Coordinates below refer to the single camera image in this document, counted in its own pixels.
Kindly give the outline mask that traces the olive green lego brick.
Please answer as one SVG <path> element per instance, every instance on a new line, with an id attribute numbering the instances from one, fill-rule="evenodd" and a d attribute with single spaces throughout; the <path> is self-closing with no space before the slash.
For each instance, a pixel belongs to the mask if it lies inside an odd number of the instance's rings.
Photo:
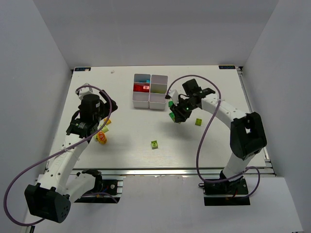
<path id="1" fill-rule="evenodd" d="M 175 115 L 174 115 L 173 112 L 170 112 L 170 113 L 169 113 L 169 116 L 170 116 L 170 118 L 171 118 L 173 121 L 175 121 Z"/>

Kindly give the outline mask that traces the lime green small lego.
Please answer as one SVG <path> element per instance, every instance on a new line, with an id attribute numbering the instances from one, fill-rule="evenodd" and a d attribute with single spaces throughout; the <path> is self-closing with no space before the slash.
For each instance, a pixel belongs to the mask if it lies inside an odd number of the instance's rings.
<path id="1" fill-rule="evenodd" d="M 195 121 L 196 126 L 201 126 L 202 125 L 202 119 L 197 118 Z"/>

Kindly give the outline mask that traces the red flower lego brick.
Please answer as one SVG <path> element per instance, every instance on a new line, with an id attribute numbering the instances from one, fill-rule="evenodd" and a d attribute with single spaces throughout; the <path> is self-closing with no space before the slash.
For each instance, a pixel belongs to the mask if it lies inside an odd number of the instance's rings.
<path id="1" fill-rule="evenodd" d="M 142 86 L 142 92 L 149 93 L 150 92 L 150 84 L 146 83 Z"/>

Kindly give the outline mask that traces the teal rounded lego brick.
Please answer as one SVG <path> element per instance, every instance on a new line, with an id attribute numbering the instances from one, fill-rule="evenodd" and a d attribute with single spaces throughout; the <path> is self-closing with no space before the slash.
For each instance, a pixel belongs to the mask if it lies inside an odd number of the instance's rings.
<path id="1" fill-rule="evenodd" d="M 134 82 L 136 83 L 146 83 L 149 79 L 149 75 L 146 74 L 135 74 L 134 75 Z"/>

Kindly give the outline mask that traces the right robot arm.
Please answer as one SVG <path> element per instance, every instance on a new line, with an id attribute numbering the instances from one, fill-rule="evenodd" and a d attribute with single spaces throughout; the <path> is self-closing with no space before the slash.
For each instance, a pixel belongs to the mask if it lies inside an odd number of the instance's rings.
<path id="1" fill-rule="evenodd" d="M 239 180 L 248 170 L 248 164 L 266 147 L 267 139 L 261 120 L 257 112 L 241 111 L 224 99 L 218 87 L 202 89 L 196 76 L 182 85 L 185 93 L 168 88 L 165 98 L 173 101 L 170 107 L 175 123 L 185 122 L 193 110 L 201 109 L 212 114 L 211 120 L 219 119 L 230 130 L 231 156 L 219 180 L 215 183 L 232 184 Z"/>

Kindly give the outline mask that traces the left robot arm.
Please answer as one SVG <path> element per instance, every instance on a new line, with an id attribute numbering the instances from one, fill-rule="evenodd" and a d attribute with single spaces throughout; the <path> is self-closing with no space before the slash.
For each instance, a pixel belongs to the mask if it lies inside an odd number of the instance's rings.
<path id="1" fill-rule="evenodd" d="M 64 153 L 52 161 L 36 185 L 28 185 L 24 195 L 31 215 L 61 223 L 68 216 L 71 204 L 84 194 L 102 191 L 103 179 L 96 169 L 83 170 L 75 180 L 68 178 L 82 152 L 89 145 L 100 121 L 116 111 L 114 100 L 103 92 L 79 92 L 81 103 L 73 114 L 63 143 Z"/>

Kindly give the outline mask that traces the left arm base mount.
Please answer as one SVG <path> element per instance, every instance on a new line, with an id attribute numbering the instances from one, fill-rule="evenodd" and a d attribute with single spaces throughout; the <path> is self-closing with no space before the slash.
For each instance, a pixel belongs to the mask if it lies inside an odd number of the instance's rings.
<path id="1" fill-rule="evenodd" d="M 118 203 L 121 198 L 123 180 L 105 178 L 95 169 L 86 169 L 76 174 L 69 184 L 72 203 Z"/>

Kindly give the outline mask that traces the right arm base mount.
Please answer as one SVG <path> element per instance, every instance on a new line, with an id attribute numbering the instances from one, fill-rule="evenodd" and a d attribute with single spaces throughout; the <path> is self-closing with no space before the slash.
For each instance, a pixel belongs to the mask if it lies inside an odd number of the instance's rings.
<path id="1" fill-rule="evenodd" d="M 244 177 L 222 183 L 199 183 L 203 189 L 205 206 L 249 206 L 250 199 Z"/>

